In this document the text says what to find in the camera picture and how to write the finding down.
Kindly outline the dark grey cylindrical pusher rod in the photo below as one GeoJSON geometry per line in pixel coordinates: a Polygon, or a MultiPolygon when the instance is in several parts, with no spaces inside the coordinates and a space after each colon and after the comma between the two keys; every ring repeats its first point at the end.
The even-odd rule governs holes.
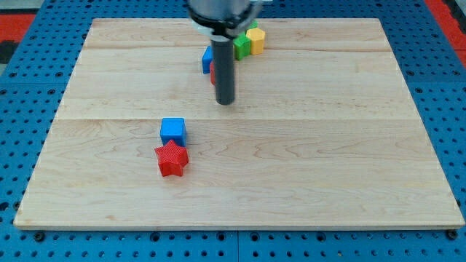
{"type": "Polygon", "coordinates": [[[230,105],[235,99],[233,41],[211,41],[215,74],[216,102],[230,105]]]}

